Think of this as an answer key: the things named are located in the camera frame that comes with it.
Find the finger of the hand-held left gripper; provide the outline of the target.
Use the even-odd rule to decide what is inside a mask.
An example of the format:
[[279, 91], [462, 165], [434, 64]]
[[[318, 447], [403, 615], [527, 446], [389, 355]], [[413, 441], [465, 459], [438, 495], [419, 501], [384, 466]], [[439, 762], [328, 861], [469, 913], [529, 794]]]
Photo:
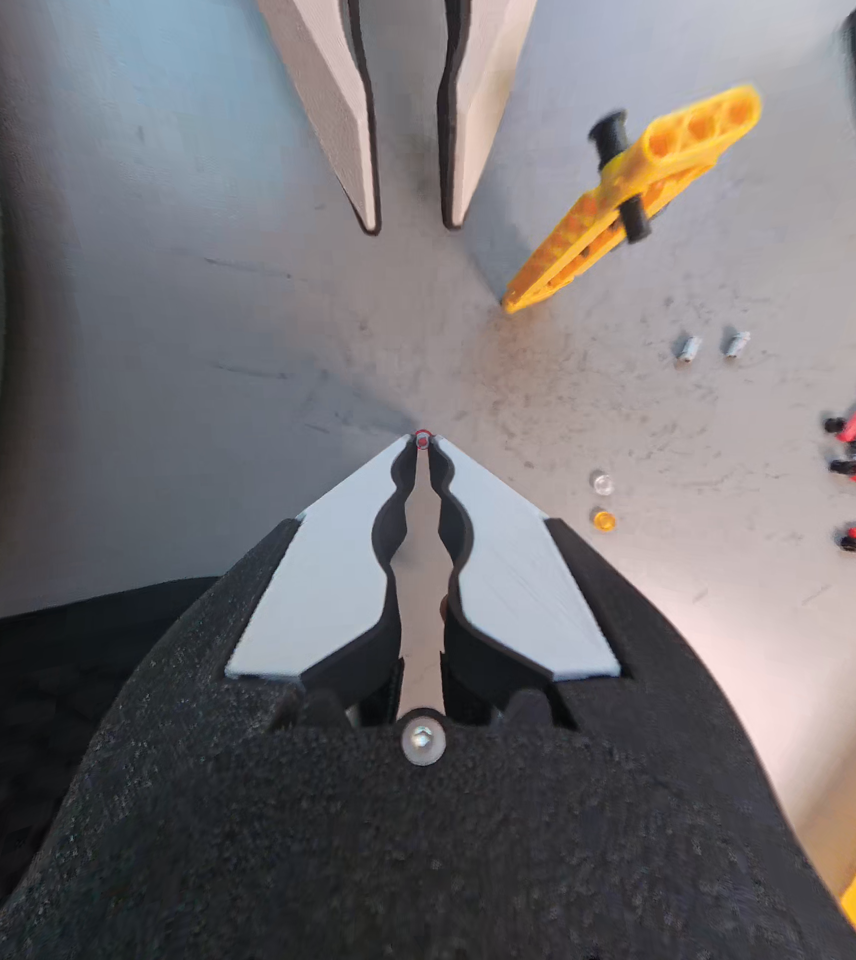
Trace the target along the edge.
[[535, 1], [446, 1], [437, 92], [442, 220], [462, 228], [514, 86]]
[[362, 231], [382, 207], [373, 89], [358, 1], [259, 1], [275, 48]]

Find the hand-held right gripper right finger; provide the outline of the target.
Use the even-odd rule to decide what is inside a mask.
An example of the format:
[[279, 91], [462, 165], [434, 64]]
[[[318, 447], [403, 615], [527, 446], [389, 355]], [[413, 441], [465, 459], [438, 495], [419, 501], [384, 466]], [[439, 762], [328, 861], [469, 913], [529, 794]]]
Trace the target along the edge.
[[550, 529], [550, 518], [450, 440], [428, 439], [438, 534], [452, 564], [441, 680], [453, 721], [485, 726], [512, 699], [574, 725], [560, 687], [621, 665]]

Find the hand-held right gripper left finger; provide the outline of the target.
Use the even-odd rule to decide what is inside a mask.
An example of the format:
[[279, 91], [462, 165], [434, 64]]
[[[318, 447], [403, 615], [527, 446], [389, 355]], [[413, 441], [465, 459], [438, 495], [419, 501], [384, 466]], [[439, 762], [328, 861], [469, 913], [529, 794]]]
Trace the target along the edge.
[[404, 662], [391, 562], [416, 472], [416, 440], [405, 435], [301, 512], [226, 678], [330, 694], [361, 726], [395, 722]]

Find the black lego pin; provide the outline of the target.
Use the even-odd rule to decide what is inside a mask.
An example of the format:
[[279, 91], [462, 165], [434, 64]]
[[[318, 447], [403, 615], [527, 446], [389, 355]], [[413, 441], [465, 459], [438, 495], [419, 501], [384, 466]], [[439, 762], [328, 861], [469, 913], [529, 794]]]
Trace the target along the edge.
[[[602, 181], [608, 177], [613, 183], [613, 174], [605, 174], [604, 171], [629, 147], [626, 134], [626, 111], [616, 110], [603, 116], [591, 127], [588, 139], [597, 150]], [[650, 236], [650, 218], [645, 210], [641, 193], [626, 197], [617, 205], [617, 212], [628, 244], [639, 243]]]

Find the yellow lego panel piece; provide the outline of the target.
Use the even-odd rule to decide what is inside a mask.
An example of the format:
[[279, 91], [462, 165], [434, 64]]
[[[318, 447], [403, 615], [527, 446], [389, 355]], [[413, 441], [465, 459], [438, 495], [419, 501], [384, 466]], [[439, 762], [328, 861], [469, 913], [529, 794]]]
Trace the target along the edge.
[[641, 193], [652, 220], [713, 169], [761, 117], [750, 84], [736, 86], [652, 120], [582, 194], [507, 284], [502, 307], [515, 314], [549, 299], [626, 242], [617, 205]]

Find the black mesh cushion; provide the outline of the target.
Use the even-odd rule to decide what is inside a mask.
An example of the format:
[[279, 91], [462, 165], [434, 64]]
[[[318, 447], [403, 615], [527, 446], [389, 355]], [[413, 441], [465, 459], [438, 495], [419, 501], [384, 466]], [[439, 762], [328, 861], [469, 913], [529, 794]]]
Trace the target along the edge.
[[0, 619], [0, 908], [50, 831], [109, 706], [217, 577]]

